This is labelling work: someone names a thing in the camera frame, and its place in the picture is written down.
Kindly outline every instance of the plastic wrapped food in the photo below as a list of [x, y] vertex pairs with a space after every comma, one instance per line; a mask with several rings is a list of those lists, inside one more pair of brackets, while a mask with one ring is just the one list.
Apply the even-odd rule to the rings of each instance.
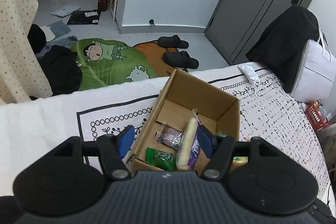
[[233, 158], [233, 161], [236, 164], [245, 164], [248, 162], [248, 160], [249, 160], [249, 157], [234, 157]]
[[146, 162], [163, 170], [175, 170], [175, 155], [173, 153], [156, 150], [148, 147]]
[[179, 149], [182, 132], [163, 124], [160, 131], [157, 132], [157, 142], [163, 143], [173, 149]]
[[217, 136], [226, 137], [226, 134], [223, 133], [223, 130], [220, 130], [220, 131], [217, 133]]
[[193, 113], [193, 117], [191, 117], [183, 132], [180, 147], [177, 152], [176, 166], [178, 170], [194, 169], [200, 153], [200, 145], [197, 141], [196, 131], [201, 125], [201, 122], [197, 118], [195, 111], [193, 111]]

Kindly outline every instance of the gray towel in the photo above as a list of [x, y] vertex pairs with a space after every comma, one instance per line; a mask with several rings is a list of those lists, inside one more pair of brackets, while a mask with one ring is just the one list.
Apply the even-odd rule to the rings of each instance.
[[48, 25], [50, 30], [54, 33], [55, 38], [52, 40], [62, 37], [71, 32], [71, 29], [63, 21], [59, 20]]

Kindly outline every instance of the black jacket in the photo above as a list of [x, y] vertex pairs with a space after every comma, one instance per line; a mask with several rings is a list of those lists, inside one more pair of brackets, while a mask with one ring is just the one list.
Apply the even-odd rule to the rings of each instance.
[[267, 65], [282, 81], [284, 91], [290, 93], [309, 39], [319, 39], [318, 21], [306, 8], [292, 5], [265, 29], [246, 57]]
[[53, 95], [69, 94], [79, 89], [82, 71], [76, 64], [77, 53], [54, 45], [39, 61]]

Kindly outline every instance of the screw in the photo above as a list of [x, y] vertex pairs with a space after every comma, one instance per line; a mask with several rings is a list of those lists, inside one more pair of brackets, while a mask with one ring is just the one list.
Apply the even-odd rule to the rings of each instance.
[[220, 172], [214, 169], [209, 169], [204, 172], [204, 176], [209, 179], [216, 179], [220, 176]]
[[126, 170], [117, 169], [112, 172], [112, 176], [116, 179], [124, 179], [128, 176], [128, 172]]

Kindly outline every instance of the black bag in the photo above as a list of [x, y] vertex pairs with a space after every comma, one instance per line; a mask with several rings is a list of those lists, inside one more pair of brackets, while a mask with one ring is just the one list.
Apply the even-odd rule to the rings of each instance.
[[71, 14], [68, 25], [95, 24], [99, 22], [100, 11], [75, 11]]

